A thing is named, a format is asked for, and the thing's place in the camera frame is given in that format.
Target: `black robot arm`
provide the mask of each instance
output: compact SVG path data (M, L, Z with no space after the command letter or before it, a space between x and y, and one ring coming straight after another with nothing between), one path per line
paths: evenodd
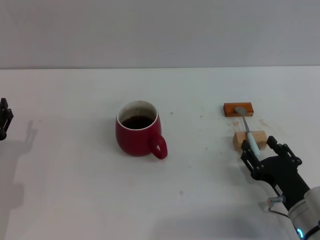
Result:
M5 98L1 98L0 101L0 141L6 139L7 130L14 117L10 108L8 108L8 103Z
M243 150L241 159L250 170L253 179L267 182L278 196L285 197L283 204L289 210L303 200L305 193L310 189L298 174L298 166L302 161L294 155L287 144L277 144L273 136L269 136L266 143L278 156L259 161L250 144L244 140L241 146Z

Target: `coffee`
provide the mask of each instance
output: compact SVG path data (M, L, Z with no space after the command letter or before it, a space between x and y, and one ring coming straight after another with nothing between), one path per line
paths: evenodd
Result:
M154 119L148 116L136 115L124 120L121 124L128 129L144 129L150 126Z

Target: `wooden block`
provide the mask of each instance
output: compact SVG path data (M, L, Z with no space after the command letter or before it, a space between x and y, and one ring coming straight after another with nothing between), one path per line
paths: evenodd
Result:
M235 111L235 107L243 107L246 110L247 117L251 117L254 114L254 108L251 102L232 102L223 105L224 115L226 117L241 117L241 115Z
M252 131L252 135L258 148L264 150L267 146L267 135L265 131ZM236 151L241 151L241 145L244 140L247 139L247 132L238 131L233 136L233 146Z

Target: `spoon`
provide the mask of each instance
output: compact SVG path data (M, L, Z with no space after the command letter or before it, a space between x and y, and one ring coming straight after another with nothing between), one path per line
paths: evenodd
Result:
M255 141L255 138L254 136L252 135L252 132L250 131L249 127L248 127L248 124L247 124L247 121L245 119L245 115L247 113L246 109L242 106L236 106L234 108L234 110L240 114L243 118L243 122L244 122L244 126L245 126L245 130L246 130L246 134L248 136L248 140L249 140L249 143L250 143L250 146L254 152L254 154L258 157L260 155L260 150L259 150L259 147Z

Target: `red mug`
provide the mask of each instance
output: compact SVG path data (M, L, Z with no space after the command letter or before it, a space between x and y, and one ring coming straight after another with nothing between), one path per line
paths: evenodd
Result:
M151 119L150 124L140 129L123 125L124 121L137 116ZM129 155L140 157L153 153L161 160L168 155L158 110L147 101L131 101L120 107L116 114L115 136L121 149Z

